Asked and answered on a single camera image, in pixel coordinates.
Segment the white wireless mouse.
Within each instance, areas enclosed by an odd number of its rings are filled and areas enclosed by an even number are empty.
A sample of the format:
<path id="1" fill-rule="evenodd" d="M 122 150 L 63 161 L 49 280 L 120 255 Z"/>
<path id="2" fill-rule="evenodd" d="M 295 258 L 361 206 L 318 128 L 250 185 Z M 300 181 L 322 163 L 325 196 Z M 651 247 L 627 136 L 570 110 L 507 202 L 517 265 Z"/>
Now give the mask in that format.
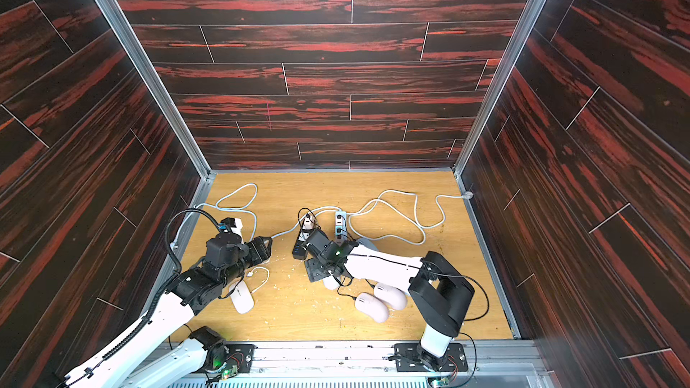
<path id="1" fill-rule="evenodd" d="M 254 300 L 248 285 L 244 280 L 239 281 L 230 294 L 230 299 L 239 314 L 247 314 L 254 307 Z"/>

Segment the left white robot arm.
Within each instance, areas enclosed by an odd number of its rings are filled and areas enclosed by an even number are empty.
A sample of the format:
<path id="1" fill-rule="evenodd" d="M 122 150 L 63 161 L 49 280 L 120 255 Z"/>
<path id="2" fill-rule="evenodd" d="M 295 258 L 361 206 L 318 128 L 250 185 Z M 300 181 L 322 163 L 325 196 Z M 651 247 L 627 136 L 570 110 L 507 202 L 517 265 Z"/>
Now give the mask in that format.
<path id="1" fill-rule="evenodd" d="M 62 387 L 118 387 L 156 347 L 216 299 L 226 285 L 271 258 L 272 239 L 242 242 L 235 233 L 208 240 L 206 255 L 172 275 L 147 312 L 114 341 L 68 372 Z"/>

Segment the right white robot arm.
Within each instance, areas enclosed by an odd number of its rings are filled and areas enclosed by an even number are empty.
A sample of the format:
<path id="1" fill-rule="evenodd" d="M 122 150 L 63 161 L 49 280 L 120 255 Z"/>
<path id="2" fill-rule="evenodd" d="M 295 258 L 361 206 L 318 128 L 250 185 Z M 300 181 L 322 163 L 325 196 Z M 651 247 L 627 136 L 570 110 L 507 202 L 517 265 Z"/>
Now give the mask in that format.
<path id="1" fill-rule="evenodd" d="M 409 361 L 427 368 L 444 362 L 475 294 L 470 281 L 434 251 L 423 257 L 397 256 L 363 239 L 339 244 L 314 228 L 299 233 L 295 257 L 305 262 L 312 283 L 323 281 L 330 289 L 343 287 L 347 280 L 371 282 L 370 292 L 352 299 L 355 308 L 376 323 L 386 322 L 391 310 L 402 311 L 413 301 L 425 329 Z"/>

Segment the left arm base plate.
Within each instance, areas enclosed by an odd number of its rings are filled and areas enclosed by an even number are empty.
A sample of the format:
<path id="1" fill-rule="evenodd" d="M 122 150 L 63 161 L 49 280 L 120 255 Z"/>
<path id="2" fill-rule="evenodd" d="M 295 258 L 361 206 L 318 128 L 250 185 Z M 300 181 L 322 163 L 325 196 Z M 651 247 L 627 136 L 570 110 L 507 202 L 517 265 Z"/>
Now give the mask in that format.
<path id="1" fill-rule="evenodd" d="M 229 378 L 232 373 L 251 371 L 256 350 L 254 344 L 227 341 L 208 326 L 191 332 L 189 338 L 199 341 L 204 351 L 199 372 Z"/>

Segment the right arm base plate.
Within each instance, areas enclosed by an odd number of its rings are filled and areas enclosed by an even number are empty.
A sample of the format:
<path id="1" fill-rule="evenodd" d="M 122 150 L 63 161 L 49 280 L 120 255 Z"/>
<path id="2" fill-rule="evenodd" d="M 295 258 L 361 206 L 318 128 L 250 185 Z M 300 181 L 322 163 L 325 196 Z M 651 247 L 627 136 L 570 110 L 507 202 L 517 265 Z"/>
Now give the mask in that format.
<path id="1" fill-rule="evenodd" d="M 420 343 L 402 342 L 394 345 L 394 353 L 388 358 L 395 362 L 398 372 L 466 372 L 467 359 L 460 343 L 451 343 L 442 357 L 436 357 L 420 346 Z"/>

